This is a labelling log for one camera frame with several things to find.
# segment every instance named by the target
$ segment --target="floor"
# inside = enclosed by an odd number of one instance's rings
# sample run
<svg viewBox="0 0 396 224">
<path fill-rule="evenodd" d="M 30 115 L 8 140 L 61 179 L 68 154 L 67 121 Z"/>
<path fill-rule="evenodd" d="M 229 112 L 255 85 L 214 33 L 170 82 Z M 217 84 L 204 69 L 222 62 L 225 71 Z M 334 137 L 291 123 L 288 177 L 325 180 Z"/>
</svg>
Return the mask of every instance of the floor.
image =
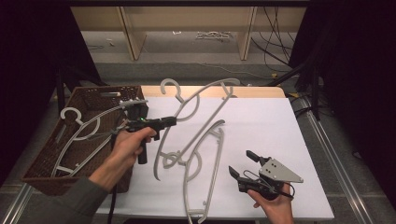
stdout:
<svg viewBox="0 0 396 224">
<path fill-rule="evenodd" d="M 204 85 L 211 80 L 237 77 L 245 85 L 260 86 L 290 70 L 272 57 L 264 56 L 254 44 L 250 45 L 247 60 L 241 61 L 233 34 L 228 39 L 220 41 L 197 39 L 195 32 L 149 33 L 139 60 L 134 62 L 130 59 L 122 33 L 84 32 L 83 35 L 102 80 L 111 85 L 158 85 L 165 77 L 176 79 L 180 85 Z M 268 39 L 269 36 L 269 33 L 262 33 L 264 38 Z M 260 34 L 253 35 L 253 39 L 265 47 L 266 42 L 262 37 Z M 282 33 L 281 37 L 283 45 L 292 48 L 292 38 L 295 34 Z M 271 42 L 280 44 L 274 38 Z M 269 45 L 268 51 L 282 60 L 287 60 L 279 46 Z M 295 93 L 293 85 L 296 80 L 297 77 L 292 77 L 281 84 L 285 93 Z M 300 92 L 300 96 L 304 97 L 290 97 L 290 103 L 296 111 L 297 121 L 335 219 L 296 223 L 396 223 L 395 210 L 370 170 L 353 154 L 355 148 L 349 142 L 336 115 L 328 107 L 325 93 L 322 92 L 319 99 L 322 105 L 319 110 L 319 122 L 312 118 L 310 112 L 301 110 L 309 106 L 309 94 L 305 96 L 304 92 Z M 0 188 L 0 217 L 5 217 L 8 208 L 16 199 L 22 187 L 21 177 L 44 146 L 50 135 L 48 130 L 54 127 L 57 118 L 57 104 L 54 98 L 49 102 L 44 119 L 30 144 L 23 151 L 4 186 Z M 332 160 L 329 159 L 334 155 L 332 153 L 335 153 L 337 161 L 344 168 L 341 173 L 332 166 Z M 356 195 L 350 196 L 345 191 L 345 186 L 352 187 Z M 351 202 L 356 199 L 362 201 L 365 215 L 354 212 L 356 206 L 351 205 Z M 33 190 L 18 223 L 30 223 L 29 217 L 45 200 L 46 196 Z M 125 220 L 126 217 L 115 216 L 113 223 L 123 223 Z M 95 216 L 93 223 L 106 223 L 106 216 Z"/>
</svg>

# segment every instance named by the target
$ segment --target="black cable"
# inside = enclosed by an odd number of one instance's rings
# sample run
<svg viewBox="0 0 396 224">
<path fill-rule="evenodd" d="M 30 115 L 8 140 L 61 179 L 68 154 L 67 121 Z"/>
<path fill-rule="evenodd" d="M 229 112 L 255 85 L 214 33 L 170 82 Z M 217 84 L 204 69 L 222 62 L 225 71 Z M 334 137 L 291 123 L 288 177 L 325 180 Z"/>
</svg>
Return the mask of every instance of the black cable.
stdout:
<svg viewBox="0 0 396 224">
<path fill-rule="evenodd" d="M 329 107 L 328 105 L 318 105 L 318 108 L 324 108 L 324 107 Z M 314 109 L 313 106 L 309 106 L 309 107 L 305 107 L 302 109 L 298 109 L 296 111 L 294 111 L 294 115 L 296 118 L 300 117 L 303 113 L 306 113 L 310 110 Z"/>
<path fill-rule="evenodd" d="M 113 150 L 114 145 L 116 144 L 116 139 L 117 139 L 117 134 L 116 133 L 111 134 L 111 138 L 110 138 L 111 150 Z M 113 219 L 116 200 L 117 200 L 117 184 L 113 187 L 111 193 L 111 205 L 110 205 L 110 211 L 108 211 L 107 224 L 111 224 L 111 220 Z"/>
<path fill-rule="evenodd" d="M 291 95 L 290 93 L 286 93 L 286 92 L 285 92 L 285 97 L 289 98 L 289 97 L 294 97 L 294 96 Z"/>
<path fill-rule="evenodd" d="M 281 47 L 281 48 L 285 48 L 285 49 L 292 49 L 292 48 L 289 48 L 289 47 L 285 47 L 285 46 L 278 45 L 278 44 L 276 44 L 276 43 L 273 43 L 273 42 L 271 42 L 271 41 L 265 39 L 265 37 L 262 36 L 262 32 L 259 32 L 259 35 L 262 37 L 262 39 L 263 39 L 265 42 L 267 42 L 267 43 L 270 44 L 270 45 L 277 46 L 277 47 Z"/>
<path fill-rule="evenodd" d="M 300 100 L 301 99 L 301 97 L 296 97 L 296 98 L 294 98 L 294 99 L 292 99 L 291 101 L 290 101 L 290 104 L 293 104 L 296 100 Z"/>
<path fill-rule="evenodd" d="M 253 38 L 251 38 L 251 41 L 257 46 L 258 49 L 260 49 L 260 50 L 262 50 L 262 51 L 264 52 L 264 64 L 265 64 L 265 66 L 267 66 L 269 69 L 271 69 L 271 70 L 273 70 L 273 71 L 276 71 L 276 72 L 284 72 L 284 73 L 289 72 L 289 71 L 277 70 L 277 69 L 275 69 L 275 68 L 270 67 L 270 66 L 268 65 L 266 59 L 265 59 L 265 55 L 266 55 L 266 54 L 269 54 L 271 57 L 273 57 L 274 59 L 280 61 L 281 63 L 283 63 L 283 64 L 285 64 L 285 65 L 288 65 L 288 64 L 285 63 L 284 61 L 282 61 L 281 59 L 279 59 L 278 57 L 276 57 L 276 56 L 275 56 L 274 54 L 272 54 L 271 52 L 267 51 L 266 49 L 263 49 L 262 46 L 260 46 L 258 43 L 256 43 L 256 41 L 254 41 Z"/>
<path fill-rule="evenodd" d="M 288 32 L 288 35 L 289 35 L 291 41 L 293 41 L 293 43 L 296 42 L 289 32 Z"/>
<path fill-rule="evenodd" d="M 280 43 L 280 45 L 282 46 L 282 50 L 283 50 L 283 53 L 285 54 L 285 57 L 286 57 L 287 59 L 289 59 L 290 56 L 289 56 L 289 54 L 286 52 L 285 46 L 283 45 L 283 42 L 282 42 L 282 38 L 280 37 L 279 23 L 277 22 L 278 7 L 275 7 L 275 20 L 274 20 L 274 23 L 272 23 L 272 21 L 271 21 L 269 15 L 268 15 L 268 13 L 267 13 L 267 10 L 265 9 L 265 7 L 263 7 L 263 9 L 264 9 L 265 15 L 266 15 L 268 21 L 270 22 L 270 25 L 271 25 L 271 28 L 272 28 L 272 32 L 271 32 L 271 35 L 270 35 L 269 40 L 271 41 L 271 36 L 272 36 L 272 34 L 275 34 L 276 37 L 277 37 L 277 39 L 278 39 L 278 41 L 279 41 L 279 43 Z"/>
<path fill-rule="evenodd" d="M 290 198 L 290 199 L 293 200 L 293 199 L 294 199 L 294 193 L 295 193 L 294 186 L 291 185 L 290 183 L 287 183 L 287 182 L 283 182 L 283 183 L 286 184 L 286 185 L 291 186 L 291 188 L 293 189 L 293 193 L 292 193 L 292 194 L 288 194 L 288 193 L 285 193 L 285 192 L 283 192 L 283 191 L 281 191 L 281 190 L 275 190 L 275 192 L 278 193 L 278 194 L 280 194 L 280 195 L 283 195 L 283 196 L 288 197 L 288 198 Z"/>
<path fill-rule="evenodd" d="M 114 208 L 116 207 L 116 200 L 117 200 L 117 185 L 114 186 L 111 192 L 111 205 L 110 205 L 110 211 L 108 211 L 107 224 L 111 224 L 111 221 L 113 219 Z"/>
<path fill-rule="evenodd" d="M 330 111 L 329 111 L 330 113 L 325 113 L 325 112 L 319 110 L 318 112 L 320 114 L 330 117 L 330 118 L 335 117 L 335 115 L 332 111 L 332 108 L 330 107 L 328 96 L 326 95 L 326 92 L 323 89 L 320 89 L 320 95 L 318 96 L 318 102 L 321 103 L 320 108 L 328 107 L 330 109 Z"/>
<path fill-rule="evenodd" d="M 251 38 L 251 41 L 253 41 L 253 43 L 257 46 L 258 49 L 264 51 L 265 53 L 269 54 L 271 57 L 277 59 L 280 63 L 283 63 L 283 64 L 289 66 L 288 63 L 286 63 L 285 61 L 279 59 L 279 58 L 276 57 L 274 54 L 272 54 L 271 52 L 269 52 L 268 50 L 266 50 L 266 49 L 264 49 L 262 46 L 260 46 L 256 41 L 254 41 L 253 37 Z"/>
</svg>

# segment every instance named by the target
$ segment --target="silver metal bracket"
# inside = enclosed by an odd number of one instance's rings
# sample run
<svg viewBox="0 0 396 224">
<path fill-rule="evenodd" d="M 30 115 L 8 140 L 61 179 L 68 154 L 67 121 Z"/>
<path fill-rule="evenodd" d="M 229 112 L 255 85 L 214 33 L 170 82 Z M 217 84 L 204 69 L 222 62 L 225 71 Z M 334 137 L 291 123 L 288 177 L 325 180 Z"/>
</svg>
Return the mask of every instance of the silver metal bracket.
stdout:
<svg viewBox="0 0 396 224">
<path fill-rule="evenodd" d="M 270 158 L 268 162 L 260 169 L 259 173 L 276 181 L 303 183 L 304 180 L 295 174 L 280 161 Z"/>
</svg>

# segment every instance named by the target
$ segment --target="black handle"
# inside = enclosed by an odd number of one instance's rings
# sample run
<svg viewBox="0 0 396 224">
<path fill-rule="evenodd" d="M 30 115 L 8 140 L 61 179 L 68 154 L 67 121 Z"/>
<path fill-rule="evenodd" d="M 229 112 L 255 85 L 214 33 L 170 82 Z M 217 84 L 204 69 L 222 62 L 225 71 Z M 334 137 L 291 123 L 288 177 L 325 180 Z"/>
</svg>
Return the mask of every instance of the black handle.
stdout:
<svg viewBox="0 0 396 224">
<path fill-rule="evenodd" d="M 260 157 L 250 150 L 247 150 L 247 156 L 255 162 L 258 162 L 260 160 Z"/>
<path fill-rule="evenodd" d="M 137 156 L 137 163 L 139 164 L 146 164 L 148 163 L 148 152 L 146 149 L 146 139 L 144 139 L 141 143 L 140 146 L 143 148 L 142 153 L 140 153 Z"/>
<path fill-rule="evenodd" d="M 230 175 L 234 178 L 234 179 L 238 179 L 239 177 L 239 173 L 235 171 L 235 169 L 231 166 L 228 166 L 228 171 L 230 172 Z"/>
</svg>

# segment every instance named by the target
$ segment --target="sleeve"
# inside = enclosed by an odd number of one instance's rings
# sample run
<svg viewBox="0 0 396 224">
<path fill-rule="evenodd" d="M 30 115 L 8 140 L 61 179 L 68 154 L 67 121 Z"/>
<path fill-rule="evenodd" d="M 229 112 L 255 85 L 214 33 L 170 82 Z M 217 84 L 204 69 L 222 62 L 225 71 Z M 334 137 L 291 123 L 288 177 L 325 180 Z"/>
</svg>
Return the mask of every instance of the sleeve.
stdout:
<svg viewBox="0 0 396 224">
<path fill-rule="evenodd" d="M 82 177 L 65 195 L 54 197 L 42 206 L 33 223 L 91 223 L 108 192 Z"/>
</svg>

